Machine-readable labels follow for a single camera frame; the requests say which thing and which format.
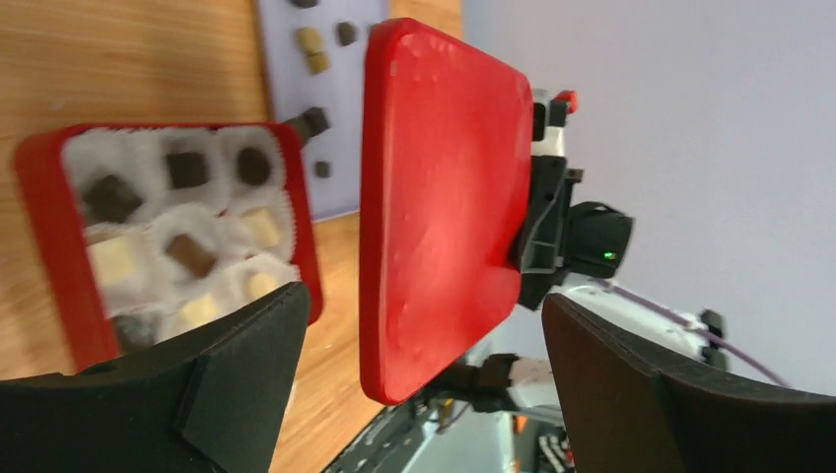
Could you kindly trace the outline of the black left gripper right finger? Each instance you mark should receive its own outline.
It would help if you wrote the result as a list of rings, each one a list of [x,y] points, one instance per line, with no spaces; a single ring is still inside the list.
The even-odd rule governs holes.
[[[831,472],[835,400],[700,363],[562,295],[542,326],[581,472]]]

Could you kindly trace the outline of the red box lid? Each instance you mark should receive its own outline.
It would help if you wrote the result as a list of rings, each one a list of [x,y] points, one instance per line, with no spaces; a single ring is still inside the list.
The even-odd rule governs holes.
[[[501,60],[410,18],[365,59],[360,377],[399,404],[502,323],[522,276],[532,91]]]

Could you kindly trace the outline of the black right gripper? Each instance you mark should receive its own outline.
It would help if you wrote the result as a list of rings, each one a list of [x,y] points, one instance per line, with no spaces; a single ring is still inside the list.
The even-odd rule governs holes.
[[[568,164],[565,128],[577,108],[574,91],[533,91],[530,187],[513,253],[522,275],[518,304],[531,310],[571,274],[615,276],[634,227],[632,217],[608,204],[572,202],[584,171]]]

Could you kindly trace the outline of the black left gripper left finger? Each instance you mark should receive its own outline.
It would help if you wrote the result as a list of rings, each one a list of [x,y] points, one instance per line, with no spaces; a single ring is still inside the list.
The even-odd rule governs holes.
[[[287,284],[146,350],[1,384],[5,472],[265,472],[312,298]]]

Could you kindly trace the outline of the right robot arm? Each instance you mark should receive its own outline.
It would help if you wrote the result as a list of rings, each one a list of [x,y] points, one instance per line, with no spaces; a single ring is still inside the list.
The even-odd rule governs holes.
[[[721,350],[724,319],[711,311],[680,314],[617,286],[619,268],[634,220],[601,202],[571,202],[583,179],[565,158],[565,127],[577,108],[572,91],[533,92],[531,181],[524,223],[512,252],[522,271],[519,305],[541,311],[547,294],[562,295],[606,321],[699,362],[725,369]],[[565,416],[551,370],[541,360],[491,354],[480,366],[460,359],[418,395],[420,407],[434,407],[436,433],[448,430],[462,401],[473,412],[513,412],[538,421],[535,456],[549,472],[574,472]]]

